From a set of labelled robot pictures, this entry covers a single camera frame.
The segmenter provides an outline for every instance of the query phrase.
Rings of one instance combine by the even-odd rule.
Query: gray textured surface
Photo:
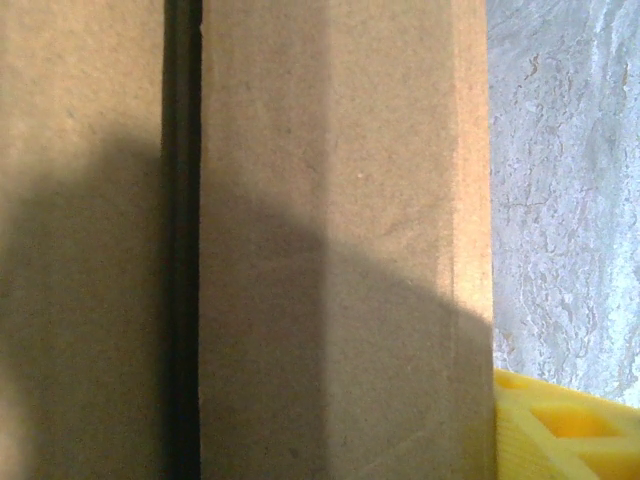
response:
[[[495,359],[640,406],[640,2],[487,2]]]

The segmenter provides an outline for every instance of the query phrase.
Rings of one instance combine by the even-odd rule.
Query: yellow plastic grid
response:
[[[499,480],[640,480],[640,410],[496,369]]]

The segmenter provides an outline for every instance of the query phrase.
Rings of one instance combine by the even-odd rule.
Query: square hole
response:
[[[592,452],[580,458],[600,480],[640,480],[640,451]]]
[[[578,405],[534,406],[531,413],[559,438],[620,435],[620,432],[605,419]]]

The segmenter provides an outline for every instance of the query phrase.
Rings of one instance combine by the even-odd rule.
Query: cardboard box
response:
[[[484,2],[202,30],[203,478],[493,478]]]
[[[0,11],[0,478],[157,480],[162,4]]]

